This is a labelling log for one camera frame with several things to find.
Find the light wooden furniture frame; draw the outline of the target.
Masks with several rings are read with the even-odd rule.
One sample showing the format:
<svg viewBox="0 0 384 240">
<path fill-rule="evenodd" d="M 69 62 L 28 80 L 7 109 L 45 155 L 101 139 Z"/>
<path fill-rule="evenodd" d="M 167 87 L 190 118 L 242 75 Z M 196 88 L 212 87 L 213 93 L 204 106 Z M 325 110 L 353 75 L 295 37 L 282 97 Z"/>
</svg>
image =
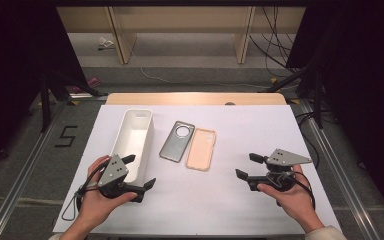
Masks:
<svg viewBox="0 0 384 240">
<path fill-rule="evenodd" d="M 254 33 L 295 34 L 303 7 L 59 7 L 68 33 L 110 33 L 122 64 L 129 62 L 139 33 L 228 33 L 237 62 L 246 59 Z"/>
</svg>

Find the white table sheet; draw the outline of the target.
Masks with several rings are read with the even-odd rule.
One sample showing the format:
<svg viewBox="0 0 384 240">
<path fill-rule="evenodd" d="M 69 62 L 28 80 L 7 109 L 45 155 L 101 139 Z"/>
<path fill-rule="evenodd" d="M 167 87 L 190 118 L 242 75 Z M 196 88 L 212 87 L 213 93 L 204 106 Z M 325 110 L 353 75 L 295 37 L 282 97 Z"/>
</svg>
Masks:
<svg viewBox="0 0 384 240">
<path fill-rule="evenodd" d="M 301 156 L 308 150 L 287 105 L 152 106 L 154 136 L 147 179 L 154 180 L 140 203 L 115 209 L 95 228 L 97 234 L 123 237 L 269 237 L 299 235 L 302 229 L 271 197 L 254 192 L 235 172 L 263 175 L 252 153 L 268 156 L 284 149 Z M 210 167 L 187 168 L 160 157 L 177 121 L 215 132 Z"/>
</svg>

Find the pink flat object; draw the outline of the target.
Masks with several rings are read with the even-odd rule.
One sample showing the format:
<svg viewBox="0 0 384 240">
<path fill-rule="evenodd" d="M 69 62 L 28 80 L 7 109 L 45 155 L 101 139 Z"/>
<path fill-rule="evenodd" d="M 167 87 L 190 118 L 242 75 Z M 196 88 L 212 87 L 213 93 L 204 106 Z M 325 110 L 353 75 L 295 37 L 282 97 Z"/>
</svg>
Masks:
<svg viewBox="0 0 384 240">
<path fill-rule="evenodd" d="M 97 86 L 100 85 L 100 80 L 98 78 L 96 78 L 96 77 L 93 77 L 93 78 L 91 78 L 90 80 L 87 81 L 87 84 L 88 84 L 89 87 L 97 87 Z M 75 94 L 79 94 L 79 93 L 83 92 L 83 90 L 81 88 L 77 87 L 77 86 L 74 86 L 72 88 L 72 90 L 73 90 L 73 92 Z"/>
</svg>

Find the grey phone case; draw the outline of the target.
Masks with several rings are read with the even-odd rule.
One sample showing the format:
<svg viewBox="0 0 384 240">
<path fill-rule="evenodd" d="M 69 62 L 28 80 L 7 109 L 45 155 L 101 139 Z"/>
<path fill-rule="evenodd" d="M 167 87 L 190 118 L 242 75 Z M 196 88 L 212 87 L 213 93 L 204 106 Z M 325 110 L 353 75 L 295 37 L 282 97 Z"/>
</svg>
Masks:
<svg viewBox="0 0 384 240">
<path fill-rule="evenodd" d="M 194 125 L 176 121 L 159 152 L 159 156 L 173 162 L 180 162 L 194 130 Z"/>
</svg>

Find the aluminium floor rail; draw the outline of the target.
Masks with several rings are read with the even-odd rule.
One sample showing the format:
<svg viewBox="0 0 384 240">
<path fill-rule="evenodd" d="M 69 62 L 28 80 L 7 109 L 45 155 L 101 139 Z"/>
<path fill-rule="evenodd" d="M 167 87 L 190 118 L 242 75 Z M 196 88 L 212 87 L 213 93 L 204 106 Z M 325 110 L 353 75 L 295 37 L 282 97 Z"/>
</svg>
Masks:
<svg viewBox="0 0 384 240">
<path fill-rule="evenodd" d="M 22 169 L 20 170 L 16 180 L 11 186 L 9 193 L 0 203 L 0 236 L 12 215 L 19 197 L 23 193 L 27 182 L 33 173 L 39 158 L 41 157 L 45 146 L 51 135 L 54 125 L 58 120 L 61 112 L 65 108 L 65 104 L 60 102 L 55 105 L 54 111 L 51 113 L 51 120 L 45 129 L 39 134 L 39 137 L 30 152 L 29 157 L 25 161 Z"/>
<path fill-rule="evenodd" d="M 365 209 L 354 186 L 347 177 L 345 170 L 333 150 L 333 147 L 331 146 L 324 130 L 319 128 L 319 125 L 314 117 L 310 118 L 309 125 L 364 239 L 380 240 L 380 235 L 375 228 L 368 211 Z"/>
</svg>

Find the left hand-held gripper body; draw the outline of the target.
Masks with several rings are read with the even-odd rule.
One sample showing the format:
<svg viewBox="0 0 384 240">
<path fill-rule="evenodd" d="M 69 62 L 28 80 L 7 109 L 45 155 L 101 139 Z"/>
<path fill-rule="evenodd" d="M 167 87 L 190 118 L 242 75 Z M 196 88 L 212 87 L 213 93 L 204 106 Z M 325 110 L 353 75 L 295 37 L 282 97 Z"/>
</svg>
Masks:
<svg viewBox="0 0 384 240">
<path fill-rule="evenodd" d="M 138 169 L 133 162 L 124 164 L 121 157 L 113 155 L 98 180 L 98 190 L 109 199 L 114 199 L 127 192 L 134 192 L 137 197 L 133 199 L 135 203 L 141 203 L 145 191 L 141 184 L 143 178 L 138 175 Z"/>
</svg>

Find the white plastic storage box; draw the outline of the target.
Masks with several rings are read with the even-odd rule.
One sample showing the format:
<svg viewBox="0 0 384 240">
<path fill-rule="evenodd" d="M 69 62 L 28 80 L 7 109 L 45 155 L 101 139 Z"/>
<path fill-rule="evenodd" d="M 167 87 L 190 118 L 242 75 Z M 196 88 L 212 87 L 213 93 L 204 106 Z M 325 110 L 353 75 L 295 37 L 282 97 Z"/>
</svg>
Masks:
<svg viewBox="0 0 384 240">
<path fill-rule="evenodd" d="M 112 155 L 125 157 L 134 155 L 135 160 L 127 164 L 129 173 L 125 182 L 135 186 L 145 183 L 145 173 L 154 135 L 152 111 L 128 109 L 121 123 Z"/>
</svg>

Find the black metal stand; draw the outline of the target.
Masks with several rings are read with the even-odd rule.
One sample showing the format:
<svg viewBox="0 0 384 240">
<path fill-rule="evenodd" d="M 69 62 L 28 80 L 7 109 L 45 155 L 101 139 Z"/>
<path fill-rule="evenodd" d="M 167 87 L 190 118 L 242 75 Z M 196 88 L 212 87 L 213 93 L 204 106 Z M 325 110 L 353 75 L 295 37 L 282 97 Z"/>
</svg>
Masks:
<svg viewBox="0 0 384 240">
<path fill-rule="evenodd" d="M 85 80 L 76 80 L 58 71 L 48 71 L 41 79 L 42 132 L 47 130 L 52 120 L 49 93 L 52 93 L 58 101 L 68 101 L 70 94 L 66 89 L 67 86 L 78 87 L 93 97 L 107 96 L 107 93 L 99 92 L 90 87 Z"/>
<path fill-rule="evenodd" d="M 281 82 L 262 90 L 262 93 L 275 93 L 276 91 L 285 88 L 287 85 L 291 84 L 296 80 L 300 80 L 295 90 L 295 93 L 299 98 L 308 97 L 309 95 L 312 95 L 314 119 L 316 121 L 317 126 L 322 129 L 322 83 L 321 72 L 318 67 L 307 65 L 302 69 L 298 70 L 297 72 L 293 73 L 292 75 L 286 77 Z"/>
</svg>

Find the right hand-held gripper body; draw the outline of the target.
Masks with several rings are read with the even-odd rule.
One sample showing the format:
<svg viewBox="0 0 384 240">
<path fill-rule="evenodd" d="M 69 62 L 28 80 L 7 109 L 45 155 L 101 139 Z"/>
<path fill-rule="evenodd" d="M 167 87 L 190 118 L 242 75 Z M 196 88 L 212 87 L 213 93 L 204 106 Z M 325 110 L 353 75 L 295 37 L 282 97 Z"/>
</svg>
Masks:
<svg viewBox="0 0 384 240">
<path fill-rule="evenodd" d="M 309 157 L 304 157 L 283 149 L 275 149 L 270 156 L 266 156 L 268 172 L 265 176 L 248 176 L 246 181 L 251 191 L 257 191 L 260 183 L 269 185 L 280 192 L 290 190 L 295 185 L 294 165 L 311 163 Z"/>
</svg>

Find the dark curtain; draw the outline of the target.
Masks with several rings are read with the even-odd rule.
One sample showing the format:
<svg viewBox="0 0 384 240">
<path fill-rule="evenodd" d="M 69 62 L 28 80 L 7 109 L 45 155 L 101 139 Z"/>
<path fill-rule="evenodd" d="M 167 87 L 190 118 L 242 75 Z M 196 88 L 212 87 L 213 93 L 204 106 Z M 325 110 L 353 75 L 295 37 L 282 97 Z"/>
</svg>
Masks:
<svg viewBox="0 0 384 240">
<path fill-rule="evenodd" d="M 44 81 L 50 86 L 86 83 L 57 9 L 0 0 L 0 151 Z"/>
<path fill-rule="evenodd" d="M 323 41 L 327 99 L 384 197 L 384 0 L 309 0 L 288 65 L 305 66 Z"/>
</svg>

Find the crumpled white scrap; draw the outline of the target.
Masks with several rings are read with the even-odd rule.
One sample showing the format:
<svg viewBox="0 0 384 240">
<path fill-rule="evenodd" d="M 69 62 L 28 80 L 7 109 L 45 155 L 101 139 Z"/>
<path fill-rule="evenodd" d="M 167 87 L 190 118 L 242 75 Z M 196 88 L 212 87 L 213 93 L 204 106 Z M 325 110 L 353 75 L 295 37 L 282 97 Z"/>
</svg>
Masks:
<svg viewBox="0 0 384 240">
<path fill-rule="evenodd" d="M 98 40 L 98 50 L 99 51 L 110 50 L 110 49 L 114 49 L 114 48 L 115 48 L 115 45 L 111 40 L 108 40 L 104 37 L 99 38 L 99 40 Z"/>
</svg>

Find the person's left hand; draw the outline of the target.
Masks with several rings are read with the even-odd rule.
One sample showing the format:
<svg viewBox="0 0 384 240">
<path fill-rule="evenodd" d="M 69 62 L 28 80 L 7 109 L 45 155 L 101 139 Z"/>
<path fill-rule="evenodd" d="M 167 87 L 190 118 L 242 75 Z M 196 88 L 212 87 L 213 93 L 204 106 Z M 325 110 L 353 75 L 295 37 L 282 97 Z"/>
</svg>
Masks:
<svg viewBox="0 0 384 240">
<path fill-rule="evenodd" d="M 102 224 L 117 207 L 137 197 L 134 192 L 127 192 L 114 199 L 104 197 L 98 190 L 88 191 L 82 201 L 79 215 L 75 220 L 80 227 L 91 231 Z"/>
</svg>

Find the beige phone case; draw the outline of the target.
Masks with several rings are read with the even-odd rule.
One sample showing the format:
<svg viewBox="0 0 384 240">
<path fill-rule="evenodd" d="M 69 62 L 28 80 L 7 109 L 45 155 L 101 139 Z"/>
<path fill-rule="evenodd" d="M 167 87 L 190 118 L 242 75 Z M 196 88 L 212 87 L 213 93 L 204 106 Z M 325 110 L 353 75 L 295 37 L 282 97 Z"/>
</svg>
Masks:
<svg viewBox="0 0 384 240">
<path fill-rule="evenodd" d="M 198 171 L 210 168 L 216 133 L 213 130 L 197 128 L 192 138 L 186 167 Z"/>
</svg>

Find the person's right hand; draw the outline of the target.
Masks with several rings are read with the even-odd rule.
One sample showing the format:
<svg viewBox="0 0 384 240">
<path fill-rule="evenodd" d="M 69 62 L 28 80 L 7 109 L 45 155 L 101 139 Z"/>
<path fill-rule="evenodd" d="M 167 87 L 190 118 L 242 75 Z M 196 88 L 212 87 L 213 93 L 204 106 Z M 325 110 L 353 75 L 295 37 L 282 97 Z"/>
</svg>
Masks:
<svg viewBox="0 0 384 240">
<path fill-rule="evenodd" d="M 274 198 L 286 214 L 298 222 L 306 234 L 324 227 L 315 212 L 310 194 L 299 184 L 285 192 L 279 192 L 263 183 L 258 184 L 257 188 Z"/>
</svg>

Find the light wooden table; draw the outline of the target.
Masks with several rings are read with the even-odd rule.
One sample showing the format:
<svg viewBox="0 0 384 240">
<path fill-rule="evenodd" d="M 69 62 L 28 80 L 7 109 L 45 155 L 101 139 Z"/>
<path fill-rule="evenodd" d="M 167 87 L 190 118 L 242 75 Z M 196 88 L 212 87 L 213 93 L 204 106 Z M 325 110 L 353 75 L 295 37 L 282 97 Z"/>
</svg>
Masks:
<svg viewBox="0 0 384 240">
<path fill-rule="evenodd" d="M 286 105 L 279 93 L 112 93 L 107 105 Z"/>
</svg>

